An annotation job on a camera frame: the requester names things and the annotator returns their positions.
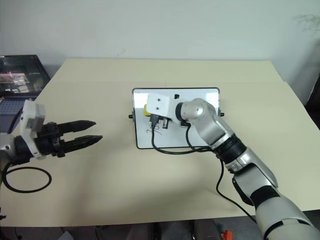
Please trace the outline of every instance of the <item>wooden table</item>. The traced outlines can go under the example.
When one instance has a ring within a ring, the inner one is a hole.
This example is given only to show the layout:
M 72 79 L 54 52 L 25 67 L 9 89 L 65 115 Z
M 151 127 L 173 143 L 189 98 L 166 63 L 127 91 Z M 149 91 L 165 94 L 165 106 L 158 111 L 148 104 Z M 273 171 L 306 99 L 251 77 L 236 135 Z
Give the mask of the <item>wooden table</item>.
M 52 184 L 20 194 L 1 187 L 2 226 L 130 224 L 244 215 L 215 190 L 220 162 L 212 153 L 166 155 L 137 149 L 133 88 L 218 87 L 224 119 L 270 167 L 279 190 L 302 210 L 320 208 L 320 132 L 269 61 L 68 59 L 37 99 L 45 122 L 92 120 L 63 136 L 103 135 L 66 157 L 32 159 Z M 242 203 L 226 173 L 220 189 Z M 16 188 L 47 182 L 40 172 L 8 175 Z

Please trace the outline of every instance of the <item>small whiteboard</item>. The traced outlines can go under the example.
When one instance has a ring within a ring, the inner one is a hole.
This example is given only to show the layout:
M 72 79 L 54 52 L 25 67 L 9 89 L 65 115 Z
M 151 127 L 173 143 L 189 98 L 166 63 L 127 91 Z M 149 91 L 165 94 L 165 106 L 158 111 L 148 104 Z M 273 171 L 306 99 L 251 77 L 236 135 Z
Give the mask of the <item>small whiteboard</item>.
M 134 88 L 133 98 L 133 120 L 135 122 L 136 146 L 139 149 L 152 149 L 151 128 L 149 118 L 144 115 L 144 106 L 147 104 L 148 95 L 157 93 L 174 98 L 179 95 L 181 101 L 191 101 L 202 98 L 214 106 L 217 114 L 220 115 L 220 91 L 216 87 L 211 88 Z M 160 120 L 154 132 L 154 143 L 158 148 L 183 148 L 188 147 L 186 142 L 186 130 L 184 126 L 169 121 L 168 128 L 162 128 L 163 122 Z M 207 146 L 200 138 L 194 126 L 189 130 L 190 143 L 195 147 Z

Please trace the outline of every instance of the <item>gray robot arm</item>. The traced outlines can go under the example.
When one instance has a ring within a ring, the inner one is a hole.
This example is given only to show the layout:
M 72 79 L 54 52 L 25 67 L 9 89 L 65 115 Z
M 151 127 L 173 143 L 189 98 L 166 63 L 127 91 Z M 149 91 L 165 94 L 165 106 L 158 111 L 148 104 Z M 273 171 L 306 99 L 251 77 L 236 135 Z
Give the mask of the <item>gray robot arm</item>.
M 320 239 L 318 231 L 305 214 L 278 191 L 277 179 L 261 159 L 235 135 L 215 108 L 201 98 L 178 102 L 166 96 L 148 98 L 147 111 L 173 122 L 186 121 L 195 126 L 200 137 L 233 175 L 232 183 L 241 199 L 255 207 L 255 216 L 265 240 Z

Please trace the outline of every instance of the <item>cable connector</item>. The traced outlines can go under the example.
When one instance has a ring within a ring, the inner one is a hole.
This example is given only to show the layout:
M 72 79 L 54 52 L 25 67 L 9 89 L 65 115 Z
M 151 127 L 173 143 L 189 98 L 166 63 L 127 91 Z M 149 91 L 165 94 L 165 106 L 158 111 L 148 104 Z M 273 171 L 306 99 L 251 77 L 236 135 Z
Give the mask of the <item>cable connector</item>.
M 159 120 L 161 119 L 161 116 L 156 114 L 151 114 L 149 119 L 149 124 L 151 124 L 151 128 L 154 129 L 156 125 L 159 123 Z

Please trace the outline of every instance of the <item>laptop keyboard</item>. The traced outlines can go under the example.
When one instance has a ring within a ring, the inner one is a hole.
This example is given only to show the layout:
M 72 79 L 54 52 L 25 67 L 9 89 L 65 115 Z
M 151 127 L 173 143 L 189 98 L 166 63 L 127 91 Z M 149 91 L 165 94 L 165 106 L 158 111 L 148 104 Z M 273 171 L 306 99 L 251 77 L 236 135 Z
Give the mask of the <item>laptop keyboard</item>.
M 3 100 L 0 103 L 0 115 L 15 115 L 24 103 L 25 100 Z

